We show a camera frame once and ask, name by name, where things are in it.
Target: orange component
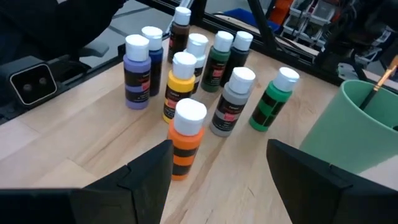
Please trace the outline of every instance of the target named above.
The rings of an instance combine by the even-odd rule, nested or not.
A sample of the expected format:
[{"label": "orange component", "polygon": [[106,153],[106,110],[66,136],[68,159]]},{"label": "orange component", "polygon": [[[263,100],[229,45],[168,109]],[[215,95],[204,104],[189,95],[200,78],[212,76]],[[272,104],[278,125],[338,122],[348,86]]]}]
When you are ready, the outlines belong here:
[{"label": "orange component", "polygon": [[286,15],[289,13],[292,3],[293,0],[277,0],[275,2],[275,8],[273,8],[269,16],[269,20],[281,26]]},{"label": "orange component", "polygon": [[183,180],[188,176],[205,129],[202,127],[195,136],[184,136],[174,129],[174,119],[170,121],[167,138],[173,141],[174,161],[172,180]]}]

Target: green cup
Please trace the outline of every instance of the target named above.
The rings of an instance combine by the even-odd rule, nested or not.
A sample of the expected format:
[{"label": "green cup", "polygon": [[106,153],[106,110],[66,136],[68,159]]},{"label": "green cup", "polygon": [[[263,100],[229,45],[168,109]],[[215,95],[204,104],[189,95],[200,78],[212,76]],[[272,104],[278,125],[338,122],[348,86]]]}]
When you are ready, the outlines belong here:
[{"label": "green cup", "polygon": [[354,174],[397,155],[398,95],[381,88],[364,111],[359,109],[373,86],[345,81],[300,149]]}]

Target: gray paint bottle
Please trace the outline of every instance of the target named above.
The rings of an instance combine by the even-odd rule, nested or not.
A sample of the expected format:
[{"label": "gray paint bottle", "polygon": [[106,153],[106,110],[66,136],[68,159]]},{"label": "gray paint bottle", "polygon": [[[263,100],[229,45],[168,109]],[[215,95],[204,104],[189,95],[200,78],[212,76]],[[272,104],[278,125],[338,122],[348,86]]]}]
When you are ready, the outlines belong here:
[{"label": "gray paint bottle", "polygon": [[246,67],[236,67],[224,86],[217,109],[210,123],[210,130],[217,136],[227,137],[232,133],[239,116],[251,94],[256,75]]}]

